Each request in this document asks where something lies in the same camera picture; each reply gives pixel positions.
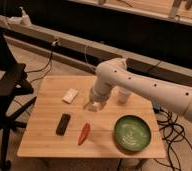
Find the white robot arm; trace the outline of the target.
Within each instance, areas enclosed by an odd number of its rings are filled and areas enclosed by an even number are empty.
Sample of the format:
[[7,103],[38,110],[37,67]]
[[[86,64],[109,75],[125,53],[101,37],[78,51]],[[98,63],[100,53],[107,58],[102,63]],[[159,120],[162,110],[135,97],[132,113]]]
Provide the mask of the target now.
[[192,122],[192,87],[179,85],[127,71],[127,59],[101,62],[95,69],[96,81],[89,93],[90,102],[106,103],[115,86],[155,101],[162,107]]

